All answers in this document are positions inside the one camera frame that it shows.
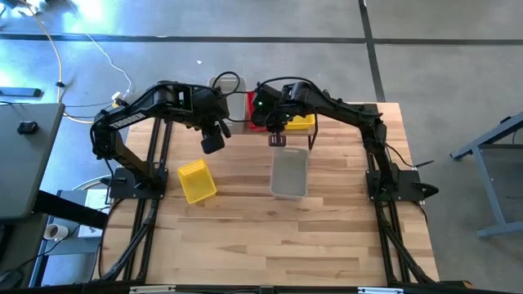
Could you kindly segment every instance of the yellow container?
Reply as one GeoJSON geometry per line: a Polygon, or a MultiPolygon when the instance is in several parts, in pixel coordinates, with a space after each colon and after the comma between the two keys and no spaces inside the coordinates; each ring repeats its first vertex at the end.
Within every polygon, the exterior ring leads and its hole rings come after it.
{"type": "Polygon", "coordinates": [[[216,186],[203,158],[178,168],[178,177],[188,203],[197,203],[216,194],[216,186]]]}
{"type": "Polygon", "coordinates": [[[287,126],[285,126],[285,130],[287,131],[296,131],[296,130],[308,130],[312,127],[314,127],[315,119],[314,114],[309,114],[302,118],[301,116],[297,115],[293,118],[292,122],[288,122],[287,126]]]}

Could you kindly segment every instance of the gray floor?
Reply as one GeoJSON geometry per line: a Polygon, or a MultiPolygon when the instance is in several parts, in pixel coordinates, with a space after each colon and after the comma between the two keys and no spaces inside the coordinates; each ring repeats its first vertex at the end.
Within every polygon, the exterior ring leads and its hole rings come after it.
{"type": "MultiPolygon", "coordinates": [[[[171,36],[364,36],[357,0],[92,0],[80,2],[87,25],[66,3],[42,14],[53,33],[171,36]]],[[[367,0],[375,38],[523,38],[523,2],[514,0],[367,0]]],[[[6,14],[6,33],[40,33],[34,20],[6,14]]],[[[364,44],[106,42],[136,93],[160,79],[206,83],[234,70],[248,87],[265,78],[301,75],[351,101],[376,101],[364,44]]],[[[64,102],[82,105],[124,91],[125,79],[89,42],[58,42],[69,85],[64,102]]],[[[387,101],[400,102],[413,160],[436,162],[422,179],[440,187],[427,200],[429,229],[440,277],[479,288],[522,292],[523,234],[487,240],[476,230],[494,223],[472,158],[454,163],[450,151],[523,110],[523,47],[376,46],[387,101]]],[[[0,84],[41,87],[54,101],[56,59],[48,42],[0,41],[0,84]]],[[[91,115],[97,108],[70,109],[91,115]]],[[[107,173],[90,152],[88,126],[63,120],[42,187],[70,189],[107,173]]],[[[516,138],[523,142],[523,132],[516,138]]],[[[92,256],[50,259],[44,283],[72,283],[90,274],[92,256]],[[71,268],[59,276],[61,266],[71,268]]]]}

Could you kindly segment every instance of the butcher block tabletop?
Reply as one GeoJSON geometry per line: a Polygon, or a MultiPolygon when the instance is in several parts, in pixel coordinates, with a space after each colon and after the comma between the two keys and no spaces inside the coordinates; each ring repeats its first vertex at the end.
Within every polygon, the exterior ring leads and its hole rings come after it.
{"type": "MultiPolygon", "coordinates": [[[[378,103],[387,142],[410,162],[396,103],[378,103]]],[[[153,120],[131,126],[127,147],[146,158],[153,120]]],[[[156,159],[162,143],[160,132],[156,159]]],[[[306,136],[288,136],[289,147],[307,148],[306,136]]],[[[367,161],[360,131],[319,116],[308,165],[308,195],[278,200],[269,191],[272,150],[267,136],[246,132],[206,155],[201,134],[173,124],[168,151],[168,191],[160,202],[147,283],[384,286],[376,213],[365,185],[367,161]],[[205,158],[217,195],[189,204],[177,168],[205,158]]],[[[391,154],[400,168],[408,169],[391,154]]],[[[129,243],[137,201],[114,209],[103,243],[102,273],[129,243]]],[[[397,203],[405,246],[427,275],[438,280],[425,218],[412,203],[397,203]]],[[[135,259],[136,275],[142,247],[135,259]]],[[[392,251],[400,277],[396,251],[392,251]]]]}

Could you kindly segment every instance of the clear plastic container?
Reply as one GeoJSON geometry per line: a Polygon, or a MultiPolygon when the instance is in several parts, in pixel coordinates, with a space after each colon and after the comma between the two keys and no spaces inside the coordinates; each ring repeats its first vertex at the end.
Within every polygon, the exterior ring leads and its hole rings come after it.
{"type": "Polygon", "coordinates": [[[178,168],[183,193],[188,203],[197,203],[216,195],[217,189],[203,158],[178,168]]]}
{"type": "Polygon", "coordinates": [[[274,148],[270,192],[280,199],[301,200],[307,195],[309,151],[299,148],[274,148]]]}

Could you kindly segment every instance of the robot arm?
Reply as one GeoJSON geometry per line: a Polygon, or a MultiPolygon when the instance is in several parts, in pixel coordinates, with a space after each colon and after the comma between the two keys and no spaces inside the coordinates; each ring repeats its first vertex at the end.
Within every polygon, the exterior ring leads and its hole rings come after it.
{"type": "Polygon", "coordinates": [[[166,122],[185,124],[202,132],[202,148],[210,154],[225,146],[221,133],[230,137],[223,119],[229,117],[226,97],[219,89],[159,82],[144,95],[128,105],[101,111],[91,127],[93,153],[99,159],[114,159],[131,171],[137,182],[155,182],[157,172],[153,163],[139,159],[123,143],[118,130],[146,118],[162,118],[166,122]]]}
{"type": "Polygon", "coordinates": [[[266,127],[274,133],[269,145],[283,146],[285,139],[280,133],[287,122],[296,115],[323,114],[329,118],[358,127],[365,150],[376,159],[379,171],[368,172],[371,199],[389,200],[423,199],[437,193],[437,188],[419,183],[417,171],[400,171],[387,153],[387,126],[381,114],[370,105],[349,105],[341,99],[333,99],[326,91],[308,82],[286,85],[282,91],[262,84],[257,88],[253,101],[255,108],[252,121],[256,126],[266,127]]]}

